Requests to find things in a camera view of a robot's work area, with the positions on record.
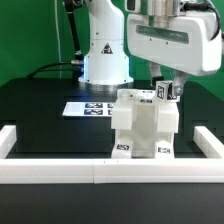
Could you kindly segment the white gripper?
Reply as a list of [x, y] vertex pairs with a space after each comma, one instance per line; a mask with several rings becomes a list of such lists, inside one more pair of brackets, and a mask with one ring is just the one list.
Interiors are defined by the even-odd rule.
[[210, 75], [221, 66], [221, 34], [215, 39], [217, 22], [211, 12], [188, 11], [185, 16], [171, 17], [167, 29], [148, 25], [149, 17], [129, 14], [127, 40], [130, 53], [150, 61], [151, 86], [163, 81], [161, 65], [175, 70], [172, 96], [179, 97], [189, 74]]

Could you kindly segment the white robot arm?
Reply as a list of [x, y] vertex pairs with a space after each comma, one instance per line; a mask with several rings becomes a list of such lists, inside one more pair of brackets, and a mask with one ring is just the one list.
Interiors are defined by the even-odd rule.
[[90, 50], [78, 79], [94, 89], [116, 88], [133, 81], [129, 53], [149, 62], [151, 85], [163, 80], [160, 68], [175, 71], [163, 88], [180, 96], [189, 76], [214, 74], [221, 66], [220, 16], [210, 0], [124, 0], [123, 12], [111, 0], [85, 0], [90, 20]]

